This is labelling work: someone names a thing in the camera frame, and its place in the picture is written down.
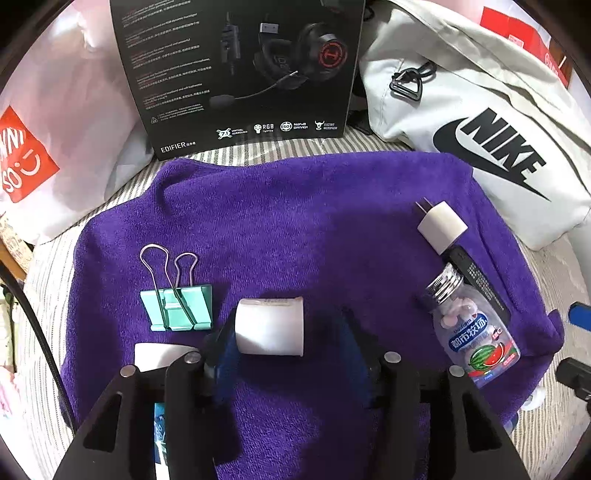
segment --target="headset image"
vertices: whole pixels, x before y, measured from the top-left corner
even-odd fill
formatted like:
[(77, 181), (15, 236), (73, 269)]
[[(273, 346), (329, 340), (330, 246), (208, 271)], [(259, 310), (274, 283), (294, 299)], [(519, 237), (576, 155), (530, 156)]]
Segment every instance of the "headset image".
[[(222, 34), (222, 62), (230, 63), (240, 58), (238, 28), (228, 24)], [(217, 95), (209, 99), (213, 109), (230, 106), (236, 100), (262, 95), (279, 88), (295, 90), (306, 81), (324, 82), (334, 78), (347, 61), (348, 49), (344, 41), (332, 33), (323, 22), (306, 25), (295, 41), (278, 37), (279, 25), (261, 23), (259, 29), (260, 51), (255, 54), (255, 69), (271, 84), (260, 92), (234, 97)]]

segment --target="headphone box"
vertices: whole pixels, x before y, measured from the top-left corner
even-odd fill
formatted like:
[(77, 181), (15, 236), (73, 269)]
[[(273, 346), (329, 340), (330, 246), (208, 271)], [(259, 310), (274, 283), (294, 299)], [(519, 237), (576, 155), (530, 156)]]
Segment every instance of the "headphone box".
[(364, 0), (111, 0), (158, 159), (341, 137), (364, 8)]

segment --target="white bag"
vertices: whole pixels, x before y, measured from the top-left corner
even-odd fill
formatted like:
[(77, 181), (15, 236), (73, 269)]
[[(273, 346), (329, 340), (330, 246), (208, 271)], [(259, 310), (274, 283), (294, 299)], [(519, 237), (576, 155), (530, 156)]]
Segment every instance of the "white bag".
[[(472, 165), (531, 249), (580, 224), (591, 208), (591, 127), (558, 77), (440, 5), (391, 0), (375, 11), (364, 25), (359, 62), (372, 129), (383, 140), (402, 138)], [(392, 75), (426, 59), (438, 68), (420, 102), (390, 91)]]
[(109, 0), (76, 0), (0, 93), (1, 207), (22, 239), (48, 241), (107, 201), (151, 158)]

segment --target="miniso bag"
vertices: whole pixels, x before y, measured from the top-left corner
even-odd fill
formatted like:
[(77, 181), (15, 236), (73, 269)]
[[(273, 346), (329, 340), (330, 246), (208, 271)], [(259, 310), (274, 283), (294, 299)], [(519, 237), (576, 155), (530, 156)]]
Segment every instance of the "miniso bag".
[(29, 243), (54, 238), (152, 158), (109, 0), (76, 0), (0, 93), (0, 207)]

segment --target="purple towel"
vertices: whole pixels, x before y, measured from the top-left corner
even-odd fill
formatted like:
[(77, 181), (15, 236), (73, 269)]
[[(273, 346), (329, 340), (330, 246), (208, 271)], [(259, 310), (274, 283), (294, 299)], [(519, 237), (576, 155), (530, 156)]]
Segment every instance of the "purple towel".
[[(150, 331), (139, 292), (152, 284), (138, 254), (158, 243), (172, 258), (199, 255), (196, 281), (213, 285), (217, 324), (243, 297), (304, 297), (303, 358), (242, 357), (233, 401), (241, 454), (219, 467), (220, 478), (362, 478), (378, 416), (351, 392), (323, 319), (349, 306), (385, 348), (418, 367), (450, 365), (415, 300), (443, 269), (417, 231), (414, 202), (423, 196), (447, 201), (467, 223), (460, 243), (511, 310), (523, 357), (483, 389), (506, 422), (561, 348), (560, 317), (546, 315), (515, 239), (469, 166), (447, 154), (390, 152), (248, 168), (176, 160), (141, 197), (92, 219), (74, 253), (62, 369), (77, 415), (133, 362), (137, 342), (201, 343), (202, 332)], [(157, 252), (147, 258), (163, 261)], [(166, 285), (162, 268), (157, 281)]]

